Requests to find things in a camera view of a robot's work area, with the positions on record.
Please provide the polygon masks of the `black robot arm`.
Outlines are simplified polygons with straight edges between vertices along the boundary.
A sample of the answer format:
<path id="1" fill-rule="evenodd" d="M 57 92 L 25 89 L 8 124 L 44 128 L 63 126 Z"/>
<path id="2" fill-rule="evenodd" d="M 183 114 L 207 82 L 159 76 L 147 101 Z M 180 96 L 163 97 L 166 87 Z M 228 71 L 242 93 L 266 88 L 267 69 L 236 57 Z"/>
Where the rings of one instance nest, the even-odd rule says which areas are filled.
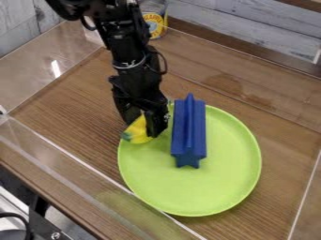
<path id="1" fill-rule="evenodd" d="M 167 61 L 150 45 L 150 26 L 136 0 L 45 0 L 67 21 L 79 21 L 96 31 L 116 74 L 109 77 L 115 107 L 129 125 L 138 118 L 147 121 L 152 138 L 168 126 L 167 98 L 160 91 Z"/>

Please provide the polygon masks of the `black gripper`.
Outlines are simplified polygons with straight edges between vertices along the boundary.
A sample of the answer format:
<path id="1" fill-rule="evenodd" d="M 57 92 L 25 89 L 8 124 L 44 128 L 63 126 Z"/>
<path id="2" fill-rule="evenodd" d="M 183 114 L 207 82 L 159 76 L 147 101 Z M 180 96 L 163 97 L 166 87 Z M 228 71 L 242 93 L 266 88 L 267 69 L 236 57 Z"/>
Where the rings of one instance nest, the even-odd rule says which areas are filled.
<path id="1" fill-rule="evenodd" d="M 167 129 L 171 118 L 167 99 L 160 91 L 162 76 L 167 73 L 158 64 L 115 66 L 109 76 L 116 110 L 127 125 L 144 112 L 147 136 L 156 138 Z"/>

